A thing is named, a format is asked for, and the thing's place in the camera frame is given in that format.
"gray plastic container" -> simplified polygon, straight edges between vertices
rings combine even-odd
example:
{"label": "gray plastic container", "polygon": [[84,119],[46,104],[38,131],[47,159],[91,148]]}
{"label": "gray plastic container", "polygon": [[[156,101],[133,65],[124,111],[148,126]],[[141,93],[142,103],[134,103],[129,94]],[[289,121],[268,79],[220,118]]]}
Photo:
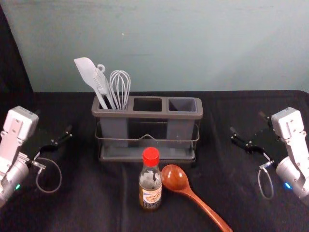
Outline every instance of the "gray plastic container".
{"label": "gray plastic container", "polygon": [[129,96],[126,110],[104,110],[95,97],[92,115],[100,129],[103,160],[141,160],[140,150],[147,146],[161,149],[161,159],[195,158],[203,117],[199,98]]}

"gray utensil caddy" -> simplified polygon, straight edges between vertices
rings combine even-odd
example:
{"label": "gray utensil caddy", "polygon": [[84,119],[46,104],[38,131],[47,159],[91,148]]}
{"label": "gray utensil caddy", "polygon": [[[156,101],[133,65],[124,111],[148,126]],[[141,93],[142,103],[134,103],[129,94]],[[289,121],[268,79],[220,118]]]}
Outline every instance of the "gray utensil caddy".
{"label": "gray utensil caddy", "polygon": [[141,161],[145,147],[160,151],[161,161],[194,161],[203,117],[199,98],[129,96],[126,110],[92,105],[101,161]]}

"wooden spoon handle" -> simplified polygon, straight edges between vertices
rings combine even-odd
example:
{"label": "wooden spoon handle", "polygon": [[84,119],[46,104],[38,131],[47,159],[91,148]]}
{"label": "wooden spoon handle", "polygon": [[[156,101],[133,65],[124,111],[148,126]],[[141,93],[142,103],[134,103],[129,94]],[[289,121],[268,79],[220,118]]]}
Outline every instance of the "wooden spoon handle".
{"label": "wooden spoon handle", "polygon": [[232,232],[232,229],[227,225],[227,223],[208,205],[206,205],[198,196],[196,196],[196,194],[191,189],[186,191],[185,194],[194,200],[223,232]]}

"red bottle cap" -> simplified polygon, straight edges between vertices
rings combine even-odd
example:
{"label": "red bottle cap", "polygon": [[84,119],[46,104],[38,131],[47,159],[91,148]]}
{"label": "red bottle cap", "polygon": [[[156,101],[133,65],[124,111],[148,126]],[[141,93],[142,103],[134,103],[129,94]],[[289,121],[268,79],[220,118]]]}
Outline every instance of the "red bottle cap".
{"label": "red bottle cap", "polygon": [[155,167],[159,164],[159,150],[148,147],[143,151],[143,163],[147,167]]}

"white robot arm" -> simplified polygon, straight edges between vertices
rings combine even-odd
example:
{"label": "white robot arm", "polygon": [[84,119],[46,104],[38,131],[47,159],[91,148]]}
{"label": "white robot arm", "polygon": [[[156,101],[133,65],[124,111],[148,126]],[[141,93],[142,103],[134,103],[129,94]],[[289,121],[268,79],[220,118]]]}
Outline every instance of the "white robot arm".
{"label": "white robot arm", "polygon": [[38,121],[39,117],[36,114],[20,106],[8,112],[0,143],[0,207],[7,202],[16,186],[28,174],[29,159],[19,151],[24,141],[34,133]]}
{"label": "white robot arm", "polygon": [[278,164],[276,173],[299,199],[309,204],[309,153],[301,114],[288,107],[273,115],[271,121],[289,154]]}

